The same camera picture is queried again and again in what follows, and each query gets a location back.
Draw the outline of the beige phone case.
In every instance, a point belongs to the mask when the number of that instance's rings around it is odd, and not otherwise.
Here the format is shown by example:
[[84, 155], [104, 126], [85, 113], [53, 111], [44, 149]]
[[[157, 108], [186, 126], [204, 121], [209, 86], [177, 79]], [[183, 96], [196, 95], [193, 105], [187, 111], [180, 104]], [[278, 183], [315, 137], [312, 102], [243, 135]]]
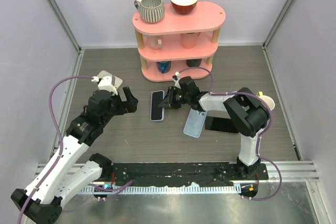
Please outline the beige phone case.
[[122, 85], [123, 80], [105, 70], [102, 70], [98, 73], [97, 77], [98, 78], [102, 78], [102, 77], [106, 77], [106, 76], [110, 76], [112, 77], [112, 84], [116, 87], [116, 89], [118, 90], [118, 88]]

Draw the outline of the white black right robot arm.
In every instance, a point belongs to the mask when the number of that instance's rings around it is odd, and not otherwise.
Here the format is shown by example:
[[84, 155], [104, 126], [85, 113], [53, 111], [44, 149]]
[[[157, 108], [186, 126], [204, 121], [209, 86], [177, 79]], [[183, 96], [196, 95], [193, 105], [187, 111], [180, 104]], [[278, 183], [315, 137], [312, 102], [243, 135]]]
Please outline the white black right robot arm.
[[272, 122], [271, 109], [267, 103], [248, 88], [229, 93], [212, 93], [200, 91], [190, 76], [180, 78], [174, 75], [173, 81], [174, 85], [168, 88], [158, 107], [179, 109], [187, 104], [199, 112], [227, 112], [241, 139], [237, 173], [242, 179], [254, 176], [261, 161], [258, 153], [261, 135]]

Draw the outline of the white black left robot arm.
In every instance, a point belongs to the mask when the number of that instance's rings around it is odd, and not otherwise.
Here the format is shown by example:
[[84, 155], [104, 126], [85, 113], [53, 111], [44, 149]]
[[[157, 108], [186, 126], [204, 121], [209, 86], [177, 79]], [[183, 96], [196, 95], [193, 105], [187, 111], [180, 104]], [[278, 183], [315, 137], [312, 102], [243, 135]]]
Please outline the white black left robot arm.
[[94, 180], [107, 181], [112, 174], [112, 161], [96, 153], [71, 177], [68, 172], [104, 127], [117, 115], [134, 113], [138, 100], [129, 87], [123, 87], [126, 100], [108, 90], [97, 90], [89, 98], [83, 112], [73, 119], [62, 138], [59, 149], [42, 172], [24, 189], [15, 189], [11, 200], [34, 223], [55, 223], [63, 207], [83, 187]]

